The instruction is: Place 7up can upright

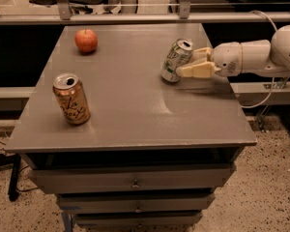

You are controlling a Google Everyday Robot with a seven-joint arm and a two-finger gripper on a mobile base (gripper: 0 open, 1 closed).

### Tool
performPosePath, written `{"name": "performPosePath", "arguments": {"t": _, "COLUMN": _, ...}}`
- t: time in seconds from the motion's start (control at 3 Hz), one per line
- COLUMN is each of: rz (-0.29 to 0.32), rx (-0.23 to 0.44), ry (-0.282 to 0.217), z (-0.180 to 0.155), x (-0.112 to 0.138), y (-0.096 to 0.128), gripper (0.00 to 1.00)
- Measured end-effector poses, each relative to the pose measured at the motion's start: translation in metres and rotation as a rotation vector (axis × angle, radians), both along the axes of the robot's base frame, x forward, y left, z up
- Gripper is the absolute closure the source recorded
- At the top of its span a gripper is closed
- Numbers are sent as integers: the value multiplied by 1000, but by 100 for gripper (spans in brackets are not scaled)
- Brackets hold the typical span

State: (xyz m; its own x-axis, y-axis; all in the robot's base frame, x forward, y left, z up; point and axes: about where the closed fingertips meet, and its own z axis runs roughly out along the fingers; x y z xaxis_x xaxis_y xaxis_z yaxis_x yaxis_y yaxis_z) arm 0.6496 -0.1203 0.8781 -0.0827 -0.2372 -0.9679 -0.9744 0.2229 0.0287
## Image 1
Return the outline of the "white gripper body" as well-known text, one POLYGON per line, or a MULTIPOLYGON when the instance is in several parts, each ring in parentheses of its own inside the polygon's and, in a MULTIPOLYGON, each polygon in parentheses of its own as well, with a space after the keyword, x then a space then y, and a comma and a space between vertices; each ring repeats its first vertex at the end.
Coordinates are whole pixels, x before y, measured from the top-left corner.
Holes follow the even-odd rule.
POLYGON ((217 75, 237 76, 242 69, 242 47, 240 43, 222 43, 211 53, 211 61, 215 63, 217 75))

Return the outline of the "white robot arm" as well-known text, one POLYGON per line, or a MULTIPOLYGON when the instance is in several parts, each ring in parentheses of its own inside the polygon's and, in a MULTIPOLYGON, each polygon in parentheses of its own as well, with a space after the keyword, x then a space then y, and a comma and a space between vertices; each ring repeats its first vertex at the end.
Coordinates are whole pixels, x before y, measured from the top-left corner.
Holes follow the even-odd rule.
POLYGON ((263 77, 290 76, 290 25, 275 31, 270 41, 222 43, 196 49, 191 60, 178 67, 180 77, 210 78, 254 73, 263 77))

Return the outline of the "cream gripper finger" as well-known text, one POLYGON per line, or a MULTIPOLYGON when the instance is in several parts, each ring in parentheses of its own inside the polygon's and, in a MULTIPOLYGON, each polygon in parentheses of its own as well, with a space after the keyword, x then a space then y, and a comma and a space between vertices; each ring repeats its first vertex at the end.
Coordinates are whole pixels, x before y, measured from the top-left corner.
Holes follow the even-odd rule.
POLYGON ((220 68, 213 62, 204 62, 178 67, 176 69, 176 74, 180 77, 210 78, 219 71, 220 68))
POLYGON ((191 63, 201 64, 211 61, 212 49, 210 47, 202 47, 195 49, 191 56, 191 63))

